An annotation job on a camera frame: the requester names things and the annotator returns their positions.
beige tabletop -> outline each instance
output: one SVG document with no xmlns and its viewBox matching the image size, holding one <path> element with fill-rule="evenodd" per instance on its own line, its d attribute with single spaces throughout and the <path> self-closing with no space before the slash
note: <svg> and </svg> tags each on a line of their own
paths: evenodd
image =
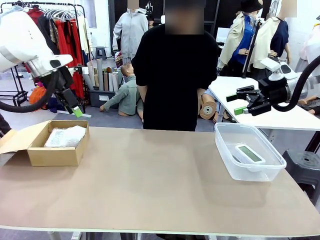
<svg viewBox="0 0 320 240">
<path fill-rule="evenodd" d="M 0 226 L 23 230 L 320 235 L 320 215 L 283 170 L 233 180 L 214 133 L 90 128 L 79 167 L 0 168 Z"/>
</svg>

transparent plastic container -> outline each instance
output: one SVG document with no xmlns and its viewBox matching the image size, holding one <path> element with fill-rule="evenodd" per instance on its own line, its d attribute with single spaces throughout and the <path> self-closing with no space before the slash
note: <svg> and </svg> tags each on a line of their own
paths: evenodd
<svg viewBox="0 0 320 240">
<path fill-rule="evenodd" d="M 215 144 L 234 180 L 271 182 L 287 166 L 287 162 L 266 137 L 254 126 L 238 123 L 217 123 Z M 244 164 L 234 158 L 236 146 L 246 144 L 262 158 L 264 164 Z"/>
</svg>

black hat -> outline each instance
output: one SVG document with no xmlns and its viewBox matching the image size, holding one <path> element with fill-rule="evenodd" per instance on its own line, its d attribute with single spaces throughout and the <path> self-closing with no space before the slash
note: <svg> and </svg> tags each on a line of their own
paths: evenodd
<svg viewBox="0 0 320 240">
<path fill-rule="evenodd" d="M 264 6 L 258 0 L 241 0 L 241 11 L 252 13 L 263 9 Z"/>
</svg>

box flap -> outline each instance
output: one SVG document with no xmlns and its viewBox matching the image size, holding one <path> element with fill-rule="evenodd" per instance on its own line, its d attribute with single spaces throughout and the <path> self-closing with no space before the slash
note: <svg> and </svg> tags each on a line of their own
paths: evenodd
<svg viewBox="0 0 320 240">
<path fill-rule="evenodd" d="M 6 133 L 3 137 L 0 138 L 0 148 L 5 145 L 18 131 L 11 129 L 9 132 Z"/>
<path fill-rule="evenodd" d="M 50 121 L 45 121 L 26 127 L 11 135 L 6 141 L 4 141 L 4 144 L 0 146 L 0 154 L 28 149 L 28 147 L 36 139 L 39 133 L 49 124 L 49 122 Z"/>
</svg>

orange bag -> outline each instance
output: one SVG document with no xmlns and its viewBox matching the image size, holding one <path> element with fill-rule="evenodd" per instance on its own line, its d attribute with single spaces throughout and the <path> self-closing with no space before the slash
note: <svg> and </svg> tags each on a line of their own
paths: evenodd
<svg viewBox="0 0 320 240">
<path fill-rule="evenodd" d="M 38 102 L 45 94 L 46 94 L 46 88 L 45 87 L 36 87 L 30 97 L 29 97 L 29 102 L 30 104 L 35 104 L 36 102 Z"/>
</svg>

